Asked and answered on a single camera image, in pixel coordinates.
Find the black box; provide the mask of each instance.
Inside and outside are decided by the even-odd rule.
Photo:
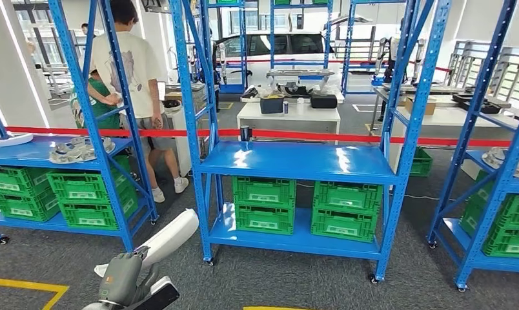
[[[335,109],[337,106],[336,95],[311,95],[311,107],[314,109]]]

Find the white sneaker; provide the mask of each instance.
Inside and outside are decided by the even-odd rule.
[[[185,191],[187,185],[189,185],[189,180],[186,178],[179,177],[174,179],[174,190],[176,191],[176,194]]]
[[[161,202],[165,201],[165,194],[163,194],[163,191],[161,191],[161,189],[159,187],[157,187],[156,189],[151,189],[151,190],[153,192],[153,201],[154,202],[161,203]]]

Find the hair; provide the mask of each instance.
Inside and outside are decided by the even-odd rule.
[[[128,25],[138,22],[138,13],[131,0],[111,0],[110,6],[115,23]]]

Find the cardboard box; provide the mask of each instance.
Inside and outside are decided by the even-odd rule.
[[[412,112],[413,101],[415,100],[415,96],[408,96],[406,100],[406,110],[408,112]],[[434,97],[429,96],[427,98],[427,107],[425,108],[425,115],[433,115],[434,109],[436,108],[436,99]]]

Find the white t-shirt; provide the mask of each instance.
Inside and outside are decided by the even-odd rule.
[[[153,48],[144,39],[126,31],[117,32],[117,40],[127,75],[134,117],[150,118],[153,116],[153,101],[148,82],[161,75]],[[112,94],[122,93],[108,37],[105,34],[94,38],[92,43],[90,71],[94,69],[98,70],[103,83]],[[163,113],[164,107],[162,103],[159,104]]]

